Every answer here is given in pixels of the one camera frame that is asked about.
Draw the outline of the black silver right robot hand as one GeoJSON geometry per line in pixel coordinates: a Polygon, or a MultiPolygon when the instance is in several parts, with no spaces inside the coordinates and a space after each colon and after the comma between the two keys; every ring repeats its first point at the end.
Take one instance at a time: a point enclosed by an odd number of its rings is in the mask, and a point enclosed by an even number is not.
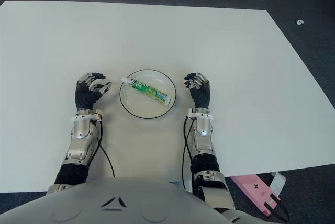
{"type": "Polygon", "coordinates": [[[185,78],[185,86],[189,89],[195,108],[209,109],[210,82],[202,73],[190,73],[185,78]]]}

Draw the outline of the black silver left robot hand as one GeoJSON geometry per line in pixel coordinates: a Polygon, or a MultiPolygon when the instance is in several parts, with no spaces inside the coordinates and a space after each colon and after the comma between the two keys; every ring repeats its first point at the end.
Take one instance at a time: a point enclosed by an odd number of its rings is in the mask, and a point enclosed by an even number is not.
{"type": "Polygon", "coordinates": [[[75,105],[77,111],[92,110],[94,104],[106,94],[112,82],[105,84],[94,84],[96,80],[104,80],[105,75],[101,73],[91,72],[84,74],[76,83],[75,89],[75,105]]]}

